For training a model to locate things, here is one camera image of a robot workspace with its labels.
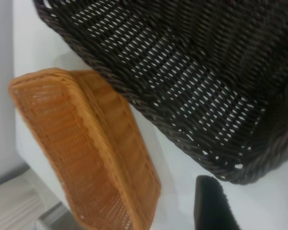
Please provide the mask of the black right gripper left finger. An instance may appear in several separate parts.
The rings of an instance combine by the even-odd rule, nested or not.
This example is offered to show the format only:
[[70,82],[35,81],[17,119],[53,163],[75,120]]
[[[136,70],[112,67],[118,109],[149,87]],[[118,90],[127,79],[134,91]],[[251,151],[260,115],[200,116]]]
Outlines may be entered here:
[[196,230],[240,229],[222,185],[211,176],[196,178],[193,216]]

